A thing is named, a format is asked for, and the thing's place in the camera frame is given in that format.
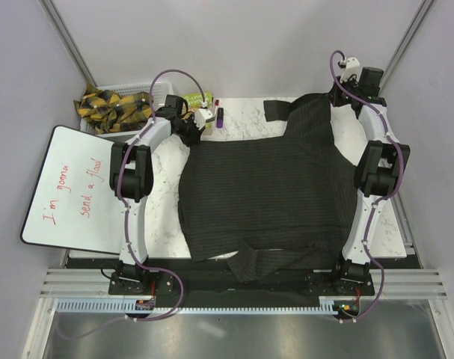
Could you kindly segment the dark striped long sleeve shirt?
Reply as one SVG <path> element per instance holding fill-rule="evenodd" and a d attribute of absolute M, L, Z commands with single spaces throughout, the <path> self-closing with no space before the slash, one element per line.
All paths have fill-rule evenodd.
<path fill-rule="evenodd" d="M 282 136 L 204 141 L 180 176 L 178 214 L 191 258 L 226 255 L 239 281 L 331 268 L 355 216 L 355 167 L 335 147 L 327 96 L 303 95 L 280 112 Z"/>

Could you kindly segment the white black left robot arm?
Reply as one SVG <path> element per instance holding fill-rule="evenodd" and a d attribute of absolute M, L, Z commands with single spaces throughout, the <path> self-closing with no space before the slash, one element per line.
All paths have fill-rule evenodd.
<path fill-rule="evenodd" d="M 154 284 L 150 272 L 143 268 L 148 258 L 144 222 L 147 198 L 154 184 L 154 150 L 171 135 L 180 136 L 189 146 L 199 144 L 203 132 L 181 96 L 166 96 L 165 104 L 154 114 L 126 143 L 115 142 L 111 146 L 109 185 L 125 206 L 125 239 L 110 277 L 110 295 L 146 295 Z"/>

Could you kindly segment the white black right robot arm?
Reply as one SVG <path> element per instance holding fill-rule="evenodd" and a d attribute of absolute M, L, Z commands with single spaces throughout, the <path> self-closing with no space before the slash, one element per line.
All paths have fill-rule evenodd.
<path fill-rule="evenodd" d="M 356 58 L 341 60 L 338 66 L 342 73 L 333 75 L 334 86 L 328 93 L 331 104 L 351 107 L 366 145 L 360 151 L 353 179 L 358 202 L 352 228 L 329 282 L 341 295 L 357 288 L 373 293 L 369 269 L 377 262 L 371 244 L 383 208 L 402 184 L 411 149 L 400 144 L 390 128 L 386 102 L 379 96 L 383 71 L 362 67 Z"/>

